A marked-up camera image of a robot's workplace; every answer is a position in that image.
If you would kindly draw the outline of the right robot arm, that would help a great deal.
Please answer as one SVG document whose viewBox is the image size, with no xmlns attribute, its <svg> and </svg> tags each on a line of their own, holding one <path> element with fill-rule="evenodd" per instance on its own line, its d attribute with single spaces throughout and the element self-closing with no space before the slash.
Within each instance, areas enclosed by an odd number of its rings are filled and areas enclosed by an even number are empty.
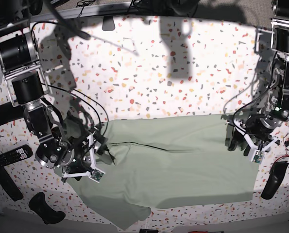
<svg viewBox="0 0 289 233">
<path fill-rule="evenodd" d="M 45 5 L 54 15 L 55 25 L 84 40 L 79 19 L 64 19 L 48 0 L 0 0 L 0 69 L 10 102 L 0 106 L 0 125 L 23 118 L 29 132 L 39 141 L 35 157 L 48 168 L 60 168 L 62 181 L 87 177 L 97 183 L 105 172 L 97 167 L 96 155 L 108 148 L 107 126 L 61 112 L 45 96 L 51 85 L 43 71 L 31 15 Z"/>
</svg>

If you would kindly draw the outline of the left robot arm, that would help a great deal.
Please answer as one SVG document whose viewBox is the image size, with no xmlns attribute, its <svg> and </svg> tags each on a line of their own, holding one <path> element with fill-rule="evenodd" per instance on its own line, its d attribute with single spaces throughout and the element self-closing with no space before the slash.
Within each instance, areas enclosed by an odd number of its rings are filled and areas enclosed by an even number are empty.
<svg viewBox="0 0 289 233">
<path fill-rule="evenodd" d="M 280 141 L 272 132 L 289 121 L 289 0 L 272 3 L 271 49 L 274 51 L 269 66 L 270 79 L 265 90 L 252 103 L 264 100 L 260 110 L 254 110 L 245 119 L 233 114 L 232 134 L 226 140 L 229 151 L 244 146 L 244 155 L 260 163 L 271 146 Z"/>
</svg>

